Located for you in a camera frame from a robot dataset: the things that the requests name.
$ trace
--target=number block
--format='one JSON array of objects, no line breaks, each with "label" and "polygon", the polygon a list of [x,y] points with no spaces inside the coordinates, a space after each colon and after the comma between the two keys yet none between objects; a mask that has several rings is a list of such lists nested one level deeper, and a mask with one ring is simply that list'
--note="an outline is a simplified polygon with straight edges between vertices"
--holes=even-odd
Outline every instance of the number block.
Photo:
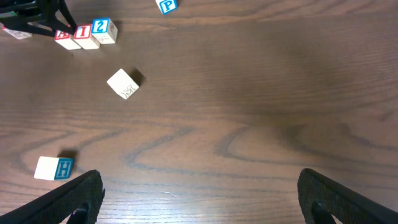
[{"label": "number block", "polygon": [[73,159],[40,156],[35,178],[42,180],[63,180],[72,173]]},{"label": "number block", "polygon": [[101,44],[115,44],[118,37],[118,28],[110,18],[95,19],[92,33]]},{"label": "number block", "polygon": [[62,47],[68,50],[80,49],[81,47],[73,40],[73,36],[64,32],[57,30],[55,32],[55,41]]},{"label": "number block", "polygon": [[91,33],[92,24],[78,26],[73,36],[73,40],[86,50],[98,49],[100,42]]},{"label": "number block", "polygon": [[18,31],[18,30],[10,30],[10,29],[7,29],[5,26],[3,26],[2,29],[18,40],[32,37],[32,35],[33,35],[31,33],[22,32],[22,31]]},{"label": "number block", "polygon": [[139,86],[132,78],[123,70],[120,69],[108,81],[108,85],[123,99],[128,99]]},{"label": "number block", "polygon": [[156,0],[156,3],[163,15],[178,8],[176,0]]}]

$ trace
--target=red and white block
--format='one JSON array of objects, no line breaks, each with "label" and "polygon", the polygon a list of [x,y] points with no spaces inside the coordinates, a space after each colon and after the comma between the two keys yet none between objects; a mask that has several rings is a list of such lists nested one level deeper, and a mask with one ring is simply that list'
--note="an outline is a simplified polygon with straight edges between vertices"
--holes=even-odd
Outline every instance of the red and white block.
[{"label": "red and white block", "polygon": [[32,37],[32,35],[33,35],[28,32],[22,32],[22,31],[18,31],[18,30],[10,30],[10,29],[7,29],[5,26],[3,26],[2,29],[18,40]]},{"label": "red and white block", "polygon": [[73,36],[73,40],[86,50],[98,49],[101,45],[91,33],[92,26],[92,24],[78,26]]},{"label": "red and white block", "polygon": [[73,40],[73,36],[64,32],[57,30],[55,32],[55,41],[62,47],[68,50],[80,49],[81,47]]}]

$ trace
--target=white block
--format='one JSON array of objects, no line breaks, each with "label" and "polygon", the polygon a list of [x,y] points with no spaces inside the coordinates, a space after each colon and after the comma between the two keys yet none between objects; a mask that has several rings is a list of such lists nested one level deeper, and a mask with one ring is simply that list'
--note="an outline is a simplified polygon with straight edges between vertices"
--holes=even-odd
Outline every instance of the white block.
[{"label": "white block", "polygon": [[5,26],[3,26],[2,29],[4,31],[6,31],[7,33],[11,34],[13,37],[17,38],[18,40],[32,37],[32,35],[33,35],[31,33],[22,32],[22,31],[18,31],[18,30],[10,30],[10,29],[7,29]]},{"label": "white block", "polygon": [[91,33],[92,24],[77,26],[73,40],[86,50],[98,49],[100,42]]},{"label": "white block", "polygon": [[40,156],[35,178],[42,180],[63,180],[72,173],[73,159]]},{"label": "white block", "polygon": [[118,28],[110,18],[95,19],[91,32],[101,44],[115,44],[118,37]]},{"label": "white block", "polygon": [[68,50],[80,49],[81,47],[73,40],[73,36],[64,32],[57,30],[55,32],[55,41],[62,47]]},{"label": "white block", "polygon": [[139,86],[132,78],[123,70],[120,69],[108,81],[108,85],[123,99],[129,98]]},{"label": "white block", "polygon": [[163,15],[166,15],[167,13],[178,8],[176,0],[156,0],[156,4]]}]

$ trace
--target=block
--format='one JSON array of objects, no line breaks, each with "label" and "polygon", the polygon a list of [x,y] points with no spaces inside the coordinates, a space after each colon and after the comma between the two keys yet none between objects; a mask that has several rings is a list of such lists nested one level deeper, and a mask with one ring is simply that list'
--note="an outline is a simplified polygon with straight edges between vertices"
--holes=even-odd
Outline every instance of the block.
[{"label": "block", "polygon": [[4,31],[6,31],[7,33],[9,33],[10,35],[12,35],[13,37],[15,37],[18,40],[22,40],[28,37],[32,37],[33,34],[28,33],[28,32],[22,32],[22,31],[18,31],[18,30],[10,30],[7,29],[5,26],[2,27],[2,29]]},{"label": "block", "polygon": [[73,36],[64,31],[57,30],[55,32],[55,41],[68,50],[75,50],[81,48],[80,45],[78,45],[73,40]]},{"label": "block", "polygon": [[63,180],[72,173],[73,159],[40,156],[35,178],[42,180]]},{"label": "block", "polygon": [[73,40],[83,47],[83,49],[98,49],[100,47],[100,42],[91,33],[92,24],[80,25],[76,28]]},{"label": "block", "polygon": [[115,44],[118,37],[118,28],[110,18],[100,18],[93,21],[92,33],[101,44]]},{"label": "block", "polygon": [[120,69],[108,81],[108,85],[123,99],[128,99],[139,86],[132,78],[123,70]]},{"label": "block", "polygon": [[178,8],[176,0],[156,0],[156,3],[163,15]]}]

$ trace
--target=wooden surface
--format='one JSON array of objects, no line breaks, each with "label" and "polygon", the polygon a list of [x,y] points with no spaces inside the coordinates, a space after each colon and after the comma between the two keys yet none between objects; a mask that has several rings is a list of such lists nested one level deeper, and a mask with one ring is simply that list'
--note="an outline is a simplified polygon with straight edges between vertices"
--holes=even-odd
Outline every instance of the wooden surface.
[{"label": "wooden surface", "polygon": [[[101,172],[98,223],[303,223],[311,167],[398,210],[398,3],[69,0],[116,45],[67,51],[0,34],[0,214],[64,182],[39,156]],[[107,79],[145,77],[128,100]]]}]

